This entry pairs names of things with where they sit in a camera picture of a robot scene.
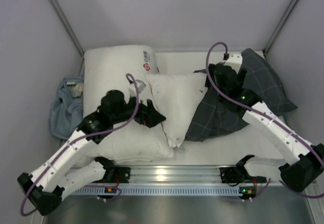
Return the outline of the dark grey checked pillowcase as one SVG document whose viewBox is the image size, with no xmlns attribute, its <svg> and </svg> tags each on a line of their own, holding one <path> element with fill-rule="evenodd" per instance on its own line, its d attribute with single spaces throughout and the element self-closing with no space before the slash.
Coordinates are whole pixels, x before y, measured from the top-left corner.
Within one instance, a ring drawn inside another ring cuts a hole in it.
<svg viewBox="0 0 324 224">
<path fill-rule="evenodd" d="M 279 76 L 263 57 L 252 49 L 245 49 L 241 55 L 241 67 L 247 70 L 245 88 L 257 93 L 276 116 L 283 116 L 297 109 L 286 97 Z M 247 125 L 219 103 L 216 90 L 209 87 L 196 109 L 185 140 L 203 142 L 206 139 L 229 135 Z"/>
</svg>

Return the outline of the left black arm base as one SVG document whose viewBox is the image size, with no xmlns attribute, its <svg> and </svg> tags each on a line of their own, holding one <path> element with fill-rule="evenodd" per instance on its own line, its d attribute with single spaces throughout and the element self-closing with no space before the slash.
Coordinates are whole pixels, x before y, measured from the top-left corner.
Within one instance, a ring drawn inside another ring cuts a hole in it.
<svg viewBox="0 0 324 224">
<path fill-rule="evenodd" d="M 102 179 L 94 181 L 94 183 L 127 184 L 129 183 L 130 173 L 129 167 L 114 167 L 108 170 Z"/>
</svg>

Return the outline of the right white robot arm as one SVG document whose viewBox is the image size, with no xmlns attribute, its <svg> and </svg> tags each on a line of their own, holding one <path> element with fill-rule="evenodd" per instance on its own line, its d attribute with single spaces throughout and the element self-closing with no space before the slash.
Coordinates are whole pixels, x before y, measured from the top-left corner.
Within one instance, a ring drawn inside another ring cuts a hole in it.
<svg viewBox="0 0 324 224">
<path fill-rule="evenodd" d="M 249 176 L 280 181 L 297 193 L 303 192 L 323 173 L 323 145 L 313 145 L 284 124 L 259 95 L 244 88 L 246 71 L 225 64 L 207 64 L 207 85 L 218 93 L 227 110 L 253 126 L 281 153 L 282 159 L 246 156 L 239 167 Z"/>
</svg>

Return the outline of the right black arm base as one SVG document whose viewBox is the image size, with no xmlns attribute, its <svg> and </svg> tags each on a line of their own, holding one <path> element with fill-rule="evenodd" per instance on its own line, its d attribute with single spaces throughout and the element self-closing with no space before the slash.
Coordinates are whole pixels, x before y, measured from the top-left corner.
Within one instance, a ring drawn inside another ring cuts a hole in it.
<svg viewBox="0 0 324 224">
<path fill-rule="evenodd" d="M 267 178 L 262 176 L 250 176 L 246 170 L 240 167 L 221 167 L 220 177 L 223 184 L 263 184 Z"/>
</svg>

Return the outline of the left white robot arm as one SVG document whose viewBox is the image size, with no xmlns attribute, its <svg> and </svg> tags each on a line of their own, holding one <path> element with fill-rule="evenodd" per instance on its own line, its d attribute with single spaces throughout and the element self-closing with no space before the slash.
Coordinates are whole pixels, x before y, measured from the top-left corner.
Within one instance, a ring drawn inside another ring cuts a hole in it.
<svg viewBox="0 0 324 224">
<path fill-rule="evenodd" d="M 153 128 L 166 120 L 153 105 L 152 100 L 143 104 L 135 93 L 129 101 L 118 90 L 110 90 L 101 99 L 98 108 L 77 126 L 66 143 L 42 166 L 18 178 L 25 197 L 20 207 L 30 201 L 42 216 L 49 215 L 74 191 L 96 181 L 114 179 L 115 165 L 105 157 L 96 157 L 79 170 L 68 173 L 71 167 L 88 150 L 99 145 L 108 135 L 122 129 L 131 121 Z"/>
</svg>

